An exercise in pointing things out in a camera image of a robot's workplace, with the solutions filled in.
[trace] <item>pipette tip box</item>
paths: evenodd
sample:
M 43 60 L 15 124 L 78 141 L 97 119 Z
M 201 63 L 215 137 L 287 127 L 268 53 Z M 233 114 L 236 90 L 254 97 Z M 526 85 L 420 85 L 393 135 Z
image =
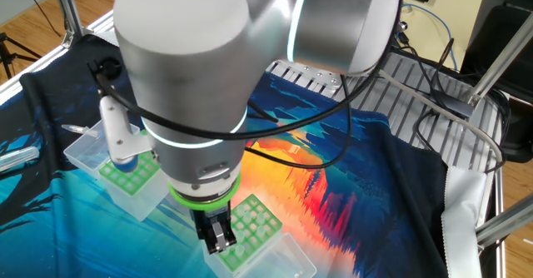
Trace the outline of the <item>pipette tip box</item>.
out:
M 98 137 L 89 132 L 97 132 Z M 139 128 L 132 125 L 132 133 L 138 134 Z M 64 153 L 74 166 L 100 179 L 113 202 L 139 221 L 168 194 L 167 176 L 151 152 L 138 155 L 137 167 L 131 172 L 119 171 L 113 165 L 102 122 L 85 132 Z
M 219 278 L 243 276 L 313 277 L 316 268 L 282 223 L 256 196 L 250 195 L 232 210 L 234 246 L 204 258 Z

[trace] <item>colorful cloth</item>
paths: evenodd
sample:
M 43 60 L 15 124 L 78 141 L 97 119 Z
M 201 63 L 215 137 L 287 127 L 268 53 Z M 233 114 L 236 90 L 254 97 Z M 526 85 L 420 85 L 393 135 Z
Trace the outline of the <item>colorful cloth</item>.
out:
M 213 277 L 188 214 L 168 196 L 143 222 L 115 206 L 103 184 L 62 151 L 79 137 L 62 124 L 99 119 L 86 62 L 120 58 L 85 37 L 0 106 L 0 154 L 37 146 L 38 161 L 0 174 L 1 277 Z M 113 82 L 130 100 L 126 72 Z M 266 73 L 253 92 L 285 124 L 336 104 Z M 314 263 L 317 277 L 446 277 L 441 213 L 446 166 L 437 154 L 394 137 L 384 115 L 353 111 L 348 153 L 302 170 L 246 153 L 235 206 L 255 194 Z M 142 127 L 138 117 L 132 124 Z M 329 161 L 347 139 L 346 111 L 249 146 L 306 164 Z M 249 119 L 249 131 L 276 124 Z

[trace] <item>white cloth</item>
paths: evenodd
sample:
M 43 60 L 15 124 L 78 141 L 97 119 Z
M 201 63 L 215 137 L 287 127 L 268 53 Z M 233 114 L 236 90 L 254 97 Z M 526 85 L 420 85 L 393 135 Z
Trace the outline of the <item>white cloth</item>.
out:
M 481 278 L 476 222 L 485 183 L 484 173 L 448 168 L 441 219 L 450 278 Z

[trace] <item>green ring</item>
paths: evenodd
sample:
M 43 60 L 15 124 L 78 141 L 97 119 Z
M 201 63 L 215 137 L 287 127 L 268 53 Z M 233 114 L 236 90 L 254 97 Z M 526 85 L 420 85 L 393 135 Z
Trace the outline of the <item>green ring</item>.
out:
M 174 200 L 176 200 L 179 204 L 185 206 L 188 209 L 194 211 L 214 211 L 225 206 L 233 198 L 240 184 L 241 173 L 239 173 L 239 175 L 237 176 L 235 184 L 233 185 L 233 188 L 230 192 L 228 192 L 224 197 L 209 203 L 196 203 L 189 200 L 185 200 L 183 197 L 177 194 L 176 190 L 174 190 L 174 187 L 172 187 L 172 184 L 170 182 L 168 182 L 168 190 L 172 197 L 174 197 Z

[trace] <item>clear plastic lid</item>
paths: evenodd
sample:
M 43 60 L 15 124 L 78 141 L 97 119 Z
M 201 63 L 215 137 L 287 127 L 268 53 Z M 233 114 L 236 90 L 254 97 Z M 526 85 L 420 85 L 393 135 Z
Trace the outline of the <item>clear plastic lid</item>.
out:
M 267 248 L 250 267 L 245 277 L 311 278 L 316 274 L 312 264 L 290 233 Z
M 139 127 L 132 124 L 130 124 L 130 127 L 133 134 L 139 133 Z M 81 137 L 65 149 L 64 153 L 74 166 L 95 178 L 99 178 L 98 169 L 109 160 L 109 151 L 102 121 L 85 131 Z

